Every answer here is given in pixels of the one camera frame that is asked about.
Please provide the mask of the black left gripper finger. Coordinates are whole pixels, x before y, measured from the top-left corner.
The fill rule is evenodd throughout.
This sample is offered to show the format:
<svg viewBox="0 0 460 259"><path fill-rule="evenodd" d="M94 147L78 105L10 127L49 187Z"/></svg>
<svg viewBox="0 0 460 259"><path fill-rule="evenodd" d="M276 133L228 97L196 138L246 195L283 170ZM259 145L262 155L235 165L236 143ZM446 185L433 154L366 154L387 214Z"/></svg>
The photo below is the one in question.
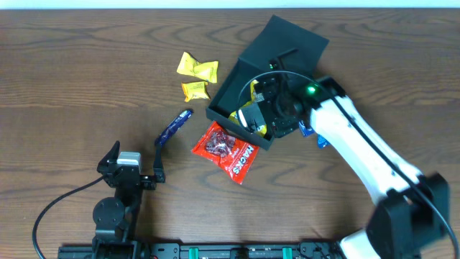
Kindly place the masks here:
<svg viewBox="0 0 460 259"><path fill-rule="evenodd" d="M157 183L164 183L165 182L165 172L162 163L162 156L161 156L162 146L160 143L155 145L155 161L153 163L152 169L155 175L155 181Z"/></svg>
<svg viewBox="0 0 460 259"><path fill-rule="evenodd" d="M117 140L110 151L99 161L96 170L99 173L109 173L111 167L116 165L119 156L120 142Z"/></svg>

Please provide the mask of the blue wafer bar packet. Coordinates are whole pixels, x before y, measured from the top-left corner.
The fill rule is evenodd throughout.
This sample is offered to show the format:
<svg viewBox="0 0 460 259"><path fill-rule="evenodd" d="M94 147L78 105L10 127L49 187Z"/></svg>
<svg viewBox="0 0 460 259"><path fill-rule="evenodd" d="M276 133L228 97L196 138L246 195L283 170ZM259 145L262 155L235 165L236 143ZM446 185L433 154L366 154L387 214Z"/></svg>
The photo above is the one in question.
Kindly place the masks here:
<svg viewBox="0 0 460 259"><path fill-rule="evenodd" d="M317 146L322 149L330 145L329 141L322 135L317 135Z"/></svg>

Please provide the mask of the yellow seed snack bag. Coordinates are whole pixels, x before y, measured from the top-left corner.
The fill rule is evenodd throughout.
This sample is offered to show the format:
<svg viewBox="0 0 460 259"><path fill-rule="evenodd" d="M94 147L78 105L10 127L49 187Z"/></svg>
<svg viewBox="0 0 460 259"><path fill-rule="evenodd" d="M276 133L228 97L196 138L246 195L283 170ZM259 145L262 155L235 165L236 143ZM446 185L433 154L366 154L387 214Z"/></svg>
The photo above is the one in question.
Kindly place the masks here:
<svg viewBox="0 0 460 259"><path fill-rule="evenodd" d="M249 106L251 104L253 104L255 102L255 99L256 99L256 94L254 92L254 86L258 84L258 81L257 80L253 80L251 83L250 83L250 97L251 99L244 105L244 106ZM234 124L239 124L239 121L237 119L237 115L236 115L236 111L233 111L228 119L230 121L232 121ZM261 126L258 126L255 130L255 133L257 135L259 135L260 137L264 137L265 134L267 133L267 125L266 124L263 124Z"/></svg>

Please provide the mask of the red Hacks candy bag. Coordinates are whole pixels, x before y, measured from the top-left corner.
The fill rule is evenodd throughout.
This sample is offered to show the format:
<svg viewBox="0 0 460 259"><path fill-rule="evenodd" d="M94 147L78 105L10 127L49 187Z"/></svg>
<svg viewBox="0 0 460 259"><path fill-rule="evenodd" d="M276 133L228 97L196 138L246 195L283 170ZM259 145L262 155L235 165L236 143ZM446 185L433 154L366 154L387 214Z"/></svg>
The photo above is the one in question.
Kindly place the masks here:
<svg viewBox="0 0 460 259"><path fill-rule="evenodd" d="M242 184L253 164L259 147L230 135L217 122L212 122L191 152L221 168L233 182Z"/></svg>

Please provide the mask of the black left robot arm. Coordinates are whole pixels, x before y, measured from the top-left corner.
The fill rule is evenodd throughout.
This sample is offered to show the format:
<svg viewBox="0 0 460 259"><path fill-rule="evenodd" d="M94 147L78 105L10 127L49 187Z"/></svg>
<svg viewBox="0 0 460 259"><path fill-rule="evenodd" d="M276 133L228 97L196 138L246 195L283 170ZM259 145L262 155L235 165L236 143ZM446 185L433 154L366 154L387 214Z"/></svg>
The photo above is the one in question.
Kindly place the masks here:
<svg viewBox="0 0 460 259"><path fill-rule="evenodd" d="M165 182L161 157L162 146L155 145L155 161L152 175L142 175L141 155L120 151L116 141L100 160L97 171L111 188L112 197L100 200L93 209L96 224L92 241L91 258L150 258L150 246L136 241L137 218L144 191L154 191L156 185Z"/></svg>

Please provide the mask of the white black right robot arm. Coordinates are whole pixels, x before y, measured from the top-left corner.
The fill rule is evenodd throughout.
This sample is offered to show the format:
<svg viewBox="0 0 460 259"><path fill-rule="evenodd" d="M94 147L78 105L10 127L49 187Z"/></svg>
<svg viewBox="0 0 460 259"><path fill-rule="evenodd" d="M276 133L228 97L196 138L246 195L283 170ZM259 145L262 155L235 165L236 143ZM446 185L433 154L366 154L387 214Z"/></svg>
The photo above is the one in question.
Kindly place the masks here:
<svg viewBox="0 0 460 259"><path fill-rule="evenodd" d="M367 189L375 210L367 226L339 242L344 258L416 258L443 237L459 242L449 224L449 185L425 176L400 157L362 118L345 90L330 77L289 71L282 58L249 79L254 102L238 101L236 117L248 132L260 125L275 135L307 127L334 147Z"/></svg>

